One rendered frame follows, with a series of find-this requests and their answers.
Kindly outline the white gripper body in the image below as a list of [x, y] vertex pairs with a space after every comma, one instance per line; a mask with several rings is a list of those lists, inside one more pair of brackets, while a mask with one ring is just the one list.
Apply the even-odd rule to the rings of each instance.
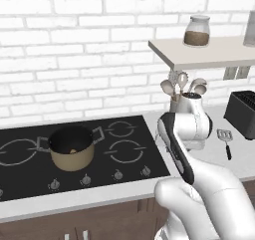
[[204, 140], [184, 140], [183, 144], [187, 150], [203, 150], [205, 147]]

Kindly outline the white utensil holder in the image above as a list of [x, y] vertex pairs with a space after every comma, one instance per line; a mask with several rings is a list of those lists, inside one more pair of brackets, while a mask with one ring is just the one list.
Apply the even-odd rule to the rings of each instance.
[[179, 95], [176, 95], [173, 99], [170, 100], [170, 108], [169, 111], [172, 113], [176, 112], [179, 103]]

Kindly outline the black toaster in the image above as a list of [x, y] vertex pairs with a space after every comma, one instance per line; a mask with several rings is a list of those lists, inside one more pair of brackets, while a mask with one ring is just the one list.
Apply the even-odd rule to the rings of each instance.
[[246, 139], [255, 139], [255, 93], [252, 91], [232, 92], [224, 118]]

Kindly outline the brown cupboard door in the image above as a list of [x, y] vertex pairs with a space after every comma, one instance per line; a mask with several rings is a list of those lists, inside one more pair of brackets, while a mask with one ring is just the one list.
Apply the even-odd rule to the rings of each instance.
[[245, 181], [243, 185], [250, 199], [255, 203], [255, 180]]
[[143, 215], [137, 202], [82, 209], [32, 219], [0, 223], [0, 240], [142, 240]]
[[146, 198], [141, 201], [141, 210], [150, 218], [151, 236], [149, 240], [154, 240], [157, 231], [164, 225], [168, 216], [168, 210], [161, 207], [154, 197]]

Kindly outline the black hob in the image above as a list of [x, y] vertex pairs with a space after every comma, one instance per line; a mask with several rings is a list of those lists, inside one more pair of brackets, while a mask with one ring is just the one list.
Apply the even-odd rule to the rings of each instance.
[[[94, 158], [87, 167], [76, 172], [61, 170], [54, 164], [45, 138], [69, 125], [73, 124], [65, 122], [0, 130], [0, 189], [3, 190], [0, 201], [169, 175], [142, 116], [84, 121], [82, 125], [89, 129], [100, 126], [105, 139], [96, 144]], [[145, 166], [150, 169], [149, 177], [140, 174]], [[113, 178], [117, 169], [124, 175], [119, 181]], [[80, 183], [85, 175], [92, 180], [89, 186]], [[54, 179], [60, 182], [57, 190], [48, 187]]]

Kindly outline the glass jar with brown contents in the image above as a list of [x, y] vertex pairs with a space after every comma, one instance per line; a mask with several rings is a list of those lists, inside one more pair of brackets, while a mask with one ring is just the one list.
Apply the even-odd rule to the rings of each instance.
[[209, 43], [209, 16], [192, 15], [186, 27], [183, 43], [193, 47], [204, 47]]

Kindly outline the grey wall socket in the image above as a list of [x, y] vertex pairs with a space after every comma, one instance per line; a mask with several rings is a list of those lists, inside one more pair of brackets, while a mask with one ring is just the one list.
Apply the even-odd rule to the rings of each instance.
[[250, 70], [249, 66], [239, 67], [236, 78], [237, 79], [246, 79], [248, 77], [249, 70]]
[[237, 72], [236, 67], [227, 67], [224, 72], [224, 80], [234, 80]]

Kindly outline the beige wall shelf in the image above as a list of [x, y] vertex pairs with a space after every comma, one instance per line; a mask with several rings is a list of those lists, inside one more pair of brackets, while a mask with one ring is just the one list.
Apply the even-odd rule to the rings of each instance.
[[148, 46], [174, 71], [255, 65], [255, 48], [242, 37], [212, 37], [206, 47], [190, 47], [181, 39], [159, 39]]

